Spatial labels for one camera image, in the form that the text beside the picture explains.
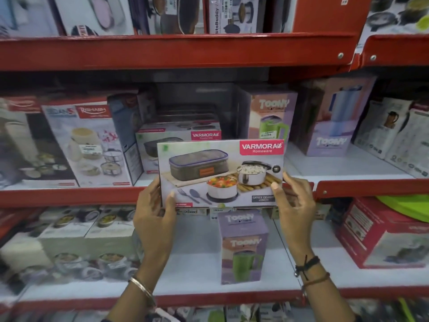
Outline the person's right hand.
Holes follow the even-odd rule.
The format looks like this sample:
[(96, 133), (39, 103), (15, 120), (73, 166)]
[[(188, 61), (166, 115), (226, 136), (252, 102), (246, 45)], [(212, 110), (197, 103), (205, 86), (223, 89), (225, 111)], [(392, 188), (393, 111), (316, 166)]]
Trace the person's right hand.
[(288, 213), (279, 215), (279, 219), (289, 251), (312, 250), (311, 228), (317, 210), (313, 189), (307, 180), (291, 177), (285, 171), (283, 179), (290, 186), (290, 189), (284, 189), (288, 200)]

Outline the grey lunch box carton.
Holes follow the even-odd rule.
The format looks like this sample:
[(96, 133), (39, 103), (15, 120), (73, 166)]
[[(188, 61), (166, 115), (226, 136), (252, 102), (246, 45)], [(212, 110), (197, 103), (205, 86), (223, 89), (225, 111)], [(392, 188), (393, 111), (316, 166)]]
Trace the grey lunch box carton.
[(276, 139), (159, 142), (163, 206), (171, 193), (176, 207), (275, 206), (271, 184), (282, 186), (284, 155)]
[(146, 174), (159, 172), (158, 143), (221, 140), (219, 122), (214, 120), (191, 120), (143, 124), (136, 132), (137, 146), (143, 170)]

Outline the person's right forearm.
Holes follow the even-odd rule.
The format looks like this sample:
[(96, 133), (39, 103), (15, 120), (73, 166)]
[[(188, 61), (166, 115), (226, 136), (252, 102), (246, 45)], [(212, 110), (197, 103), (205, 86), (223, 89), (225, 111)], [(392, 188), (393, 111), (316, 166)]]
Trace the person's right forearm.
[(342, 298), (318, 256), (311, 249), (290, 250), (296, 264), (295, 273), (317, 322), (356, 322), (356, 315)]

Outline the person's left forearm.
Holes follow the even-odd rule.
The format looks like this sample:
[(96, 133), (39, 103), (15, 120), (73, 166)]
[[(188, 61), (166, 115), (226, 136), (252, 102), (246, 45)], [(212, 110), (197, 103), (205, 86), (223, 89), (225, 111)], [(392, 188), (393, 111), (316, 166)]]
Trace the person's left forearm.
[[(165, 258), (145, 257), (133, 277), (153, 293), (166, 263)], [(152, 308), (147, 304), (150, 303), (144, 293), (132, 282), (128, 282), (126, 289), (102, 322), (143, 322), (145, 315)]]

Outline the purple carton with green jug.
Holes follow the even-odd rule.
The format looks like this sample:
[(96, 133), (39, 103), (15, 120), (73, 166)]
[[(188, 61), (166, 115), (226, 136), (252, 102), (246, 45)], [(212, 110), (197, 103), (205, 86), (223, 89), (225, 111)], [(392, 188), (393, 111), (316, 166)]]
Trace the purple carton with green jug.
[(249, 96), (247, 138), (283, 140), (287, 145), (297, 103), (297, 92), (253, 91)]
[(260, 211), (221, 212), (217, 220), (221, 236), (221, 284), (260, 281), (269, 236)]

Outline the silver metal bangle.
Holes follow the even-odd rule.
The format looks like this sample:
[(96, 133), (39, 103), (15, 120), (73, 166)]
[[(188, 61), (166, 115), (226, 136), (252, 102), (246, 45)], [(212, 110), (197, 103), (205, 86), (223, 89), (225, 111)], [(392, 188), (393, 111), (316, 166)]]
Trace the silver metal bangle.
[(150, 303), (150, 304), (147, 304), (148, 306), (150, 306), (150, 307), (156, 307), (157, 306), (156, 300), (153, 296), (153, 293), (150, 292), (143, 283), (138, 281), (135, 277), (130, 277), (129, 282), (132, 282), (135, 286), (137, 286), (144, 293), (144, 295), (148, 298), (148, 302)]

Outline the red shelf beam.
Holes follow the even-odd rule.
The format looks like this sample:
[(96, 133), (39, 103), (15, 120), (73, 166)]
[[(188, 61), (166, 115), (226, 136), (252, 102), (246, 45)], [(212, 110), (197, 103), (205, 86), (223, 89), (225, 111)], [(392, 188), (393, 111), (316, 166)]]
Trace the red shelf beam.
[(349, 64), (344, 32), (88, 36), (0, 40), (0, 72)]
[(27, 189), (0, 191), (0, 209), (63, 205), (135, 204), (145, 187)]
[(321, 181), (313, 194), (316, 199), (422, 195), (429, 194), (429, 178)]
[(360, 68), (429, 66), (429, 34), (373, 35), (364, 45)]

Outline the purple carton with blue jug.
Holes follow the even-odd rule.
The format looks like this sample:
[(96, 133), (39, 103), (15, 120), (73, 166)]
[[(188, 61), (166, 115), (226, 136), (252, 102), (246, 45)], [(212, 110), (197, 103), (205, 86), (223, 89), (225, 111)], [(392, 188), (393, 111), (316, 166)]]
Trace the purple carton with blue jug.
[(299, 84), (295, 145), (309, 157), (343, 157), (377, 76), (363, 73)]

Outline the stack of white lunchbox cartons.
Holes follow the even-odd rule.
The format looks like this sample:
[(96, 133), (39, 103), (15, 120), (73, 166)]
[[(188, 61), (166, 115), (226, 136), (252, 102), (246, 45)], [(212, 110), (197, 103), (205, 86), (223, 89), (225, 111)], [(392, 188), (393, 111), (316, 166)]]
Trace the stack of white lunchbox cartons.
[(128, 281), (143, 251), (135, 205), (51, 207), (0, 247), (8, 278), (24, 283)]

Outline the red cookware carton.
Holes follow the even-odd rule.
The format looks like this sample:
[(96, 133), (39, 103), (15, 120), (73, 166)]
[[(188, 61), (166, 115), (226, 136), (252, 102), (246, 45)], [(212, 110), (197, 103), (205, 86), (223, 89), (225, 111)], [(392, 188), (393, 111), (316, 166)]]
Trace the red cookware carton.
[(360, 269), (429, 266), (429, 223), (375, 197), (354, 198), (335, 235)]

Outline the white kettle carton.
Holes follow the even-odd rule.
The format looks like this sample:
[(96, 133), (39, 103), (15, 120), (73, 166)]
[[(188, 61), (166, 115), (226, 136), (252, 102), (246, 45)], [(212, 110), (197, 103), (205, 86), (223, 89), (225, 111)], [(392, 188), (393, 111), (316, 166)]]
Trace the white kettle carton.
[(353, 145), (384, 160), (413, 103), (413, 100), (389, 97), (369, 101)]
[(384, 160), (415, 178), (429, 178), (429, 103), (411, 107)]

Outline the green plastic lid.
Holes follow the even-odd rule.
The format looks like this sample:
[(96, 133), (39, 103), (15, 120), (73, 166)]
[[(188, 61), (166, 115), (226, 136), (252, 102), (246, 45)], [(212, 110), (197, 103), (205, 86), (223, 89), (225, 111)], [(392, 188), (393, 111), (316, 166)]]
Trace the green plastic lid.
[(429, 223), (429, 195), (376, 196), (376, 198), (398, 213)]

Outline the dark pan carton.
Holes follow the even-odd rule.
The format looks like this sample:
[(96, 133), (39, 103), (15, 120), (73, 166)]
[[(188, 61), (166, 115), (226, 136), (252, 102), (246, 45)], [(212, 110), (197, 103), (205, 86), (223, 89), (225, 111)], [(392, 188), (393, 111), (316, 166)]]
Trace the dark pan carton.
[(136, 35), (201, 35), (205, 0), (128, 0)]

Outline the pale blue carton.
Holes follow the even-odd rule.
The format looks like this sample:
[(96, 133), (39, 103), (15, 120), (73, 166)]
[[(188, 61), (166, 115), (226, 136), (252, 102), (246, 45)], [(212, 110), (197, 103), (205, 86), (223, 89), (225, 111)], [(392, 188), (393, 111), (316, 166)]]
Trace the pale blue carton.
[(0, 0), (0, 39), (62, 34), (54, 0)]

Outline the red rack upright post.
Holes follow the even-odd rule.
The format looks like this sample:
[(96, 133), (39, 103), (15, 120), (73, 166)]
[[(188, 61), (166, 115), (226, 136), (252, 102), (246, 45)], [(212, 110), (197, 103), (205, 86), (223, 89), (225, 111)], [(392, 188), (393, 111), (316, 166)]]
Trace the red rack upright post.
[(294, 0), (291, 32), (341, 32), (359, 35), (371, 0)]

